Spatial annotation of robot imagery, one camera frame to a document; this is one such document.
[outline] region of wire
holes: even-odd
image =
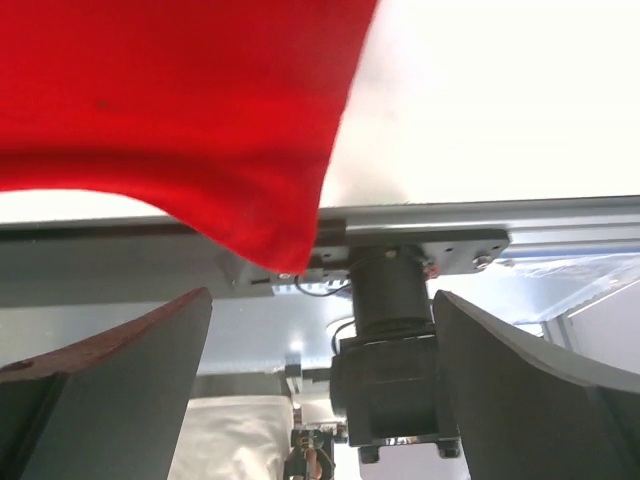
[[[347,327],[350,327],[355,323],[355,320],[351,320],[350,322],[343,323],[338,328],[336,328],[335,333],[331,337],[331,350],[333,350],[333,354],[338,354],[338,334]]]
[[[340,288],[336,288],[334,290],[330,290],[330,291],[328,291],[326,293],[314,293],[314,292],[310,292],[309,290],[305,290],[304,288],[302,288],[302,285],[300,285],[300,275],[296,275],[293,278],[293,285],[296,287],[296,290],[298,290],[300,293],[303,293],[304,295],[307,295],[309,297],[316,297],[316,298],[331,297],[331,296],[335,295],[336,293],[341,292],[341,291],[343,291],[346,288],[351,286],[350,283],[347,283],[346,285],[343,285]]]

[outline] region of red cloth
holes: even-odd
[[[374,6],[4,0],[0,190],[127,195],[301,271]]]

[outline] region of bolt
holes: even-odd
[[[489,265],[493,262],[493,258],[489,255],[478,255],[473,259],[473,265],[479,272],[486,270]]]

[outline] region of black cylinder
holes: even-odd
[[[349,258],[356,333],[420,328],[433,321],[418,246],[362,247]]]

